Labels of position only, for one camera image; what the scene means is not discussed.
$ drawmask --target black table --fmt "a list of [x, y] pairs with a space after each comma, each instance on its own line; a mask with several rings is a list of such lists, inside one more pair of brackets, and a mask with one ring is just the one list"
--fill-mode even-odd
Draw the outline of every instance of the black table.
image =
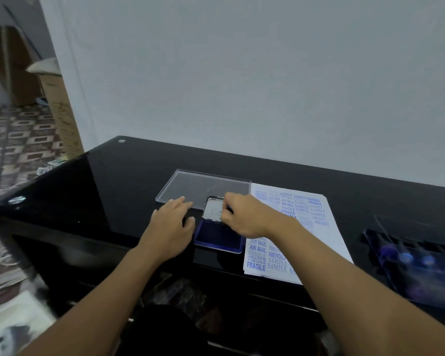
[[[384, 283], [360, 242], [374, 215], [445, 227], [445, 187], [116, 137], [0, 197], [0, 239], [55, 295], [76, 298], [76, 283], [96, 285], [138, 243], [159, 207], [155, 197], [178, 168], [325, 195], [354, 263]], [[8, 202], [17, 196], [26, 199]], [[198, 222], [201, 211], [189, 215]], [[162, 269], [314, 309], [302, 286], [244, 275], [243, 254], [190, 244]], [[422, 308], [445, 323], [445, 310]]]

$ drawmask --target black pants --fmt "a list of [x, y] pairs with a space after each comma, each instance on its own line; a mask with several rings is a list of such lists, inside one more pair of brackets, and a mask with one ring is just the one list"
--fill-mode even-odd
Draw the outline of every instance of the black pants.
[[149, 305], [122, 335], [116, 356], [207, 355], [203, 333], [176, 307]]

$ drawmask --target floor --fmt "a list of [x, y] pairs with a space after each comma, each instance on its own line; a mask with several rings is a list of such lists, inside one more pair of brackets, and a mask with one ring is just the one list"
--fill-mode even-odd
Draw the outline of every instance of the floor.
[[[0, 195], [63, 154], [49, 107], [0, 109]], [[33, 286], [0, 243], [0, 305]]]

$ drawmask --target forearm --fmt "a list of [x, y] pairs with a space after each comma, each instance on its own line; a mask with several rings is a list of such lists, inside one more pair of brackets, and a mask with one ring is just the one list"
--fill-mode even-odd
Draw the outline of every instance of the forearm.
[[284, 216], [284, 253], [347, 355], [445, 355], [445, 327]]
[[99, 286], [20, 356], [108, 355], [157, 266], [153, 255], [129, 251]]

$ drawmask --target stack of paper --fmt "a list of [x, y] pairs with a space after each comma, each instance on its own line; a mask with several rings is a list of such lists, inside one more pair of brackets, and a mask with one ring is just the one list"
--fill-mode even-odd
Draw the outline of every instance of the stack of paper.
[[[250, 193], [273, 209], [295, 217], [318, 239], [353, 262], [326, 197], [259, 184], [252, 184]], [[247, 239], [243, 268], [248, 275], [302, 284], [285, 256], [265, 237]]]

